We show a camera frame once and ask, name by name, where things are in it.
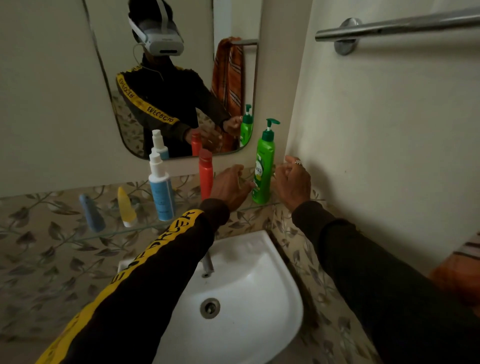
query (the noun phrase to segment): sink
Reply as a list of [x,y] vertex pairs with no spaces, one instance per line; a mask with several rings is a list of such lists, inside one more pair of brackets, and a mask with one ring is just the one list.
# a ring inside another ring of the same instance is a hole
[[297,334],[299,290],[265,231],[226,238],[210,249],[173,311],[154,364],[265,364]]

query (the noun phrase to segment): orange towel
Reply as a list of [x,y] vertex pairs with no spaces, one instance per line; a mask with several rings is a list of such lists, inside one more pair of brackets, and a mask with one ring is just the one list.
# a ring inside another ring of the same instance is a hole
[[[222,39],[218,44],[213,68],[212,93],[220,100],[231,116],[241,116],[243,106],[243,46]],[[239,147],[238,138],[223,133],[221,152],[231,152]]]
[[434,269],[430,279],[480,317],[480,232]]

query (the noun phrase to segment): towel rod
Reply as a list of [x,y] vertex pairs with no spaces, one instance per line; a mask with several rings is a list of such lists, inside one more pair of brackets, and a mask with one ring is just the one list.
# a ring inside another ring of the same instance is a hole
[[336,52],[346,56],[355,50],[360,38],[439,32],[478,26],[480,26],[480,7],[475,7],[370,24],[362,24],[361,20],[357,18],[348,18],[339,28],[319,30],[315,35],[315,40],[317,42],[335,42]]
[[258,39],[232,40],[232,44],[236,46],[256,46],[258,45]]

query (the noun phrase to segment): white vr headset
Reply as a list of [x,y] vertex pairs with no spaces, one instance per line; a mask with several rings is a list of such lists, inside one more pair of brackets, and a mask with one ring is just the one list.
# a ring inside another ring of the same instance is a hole
[[152,56],[179,56],[183,53],[183,39],[175,23],[168,19],[167,9],[162,0],[157,0],[162,22],[145,21],[137,24],[129,17],[130,26]]

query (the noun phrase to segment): green pump bottle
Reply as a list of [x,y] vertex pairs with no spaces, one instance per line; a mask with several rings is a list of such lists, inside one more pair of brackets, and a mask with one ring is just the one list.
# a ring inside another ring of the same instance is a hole
[[252,198],[258,204],[265,204],[270,199],[270,179],[272,178],[272,167],[275,158],[275,143],[272,124],[280,124],[275,119],[267,119],[267,129],[262,138],[258,141],[257,161],[255,163],[255,188],[252,191]]
[[252,136],[253,129],[253,116],[250,112],[252,106],[247,105],[247,112],[242,118],[241,127],[240,127],[240,147],[246,146]]

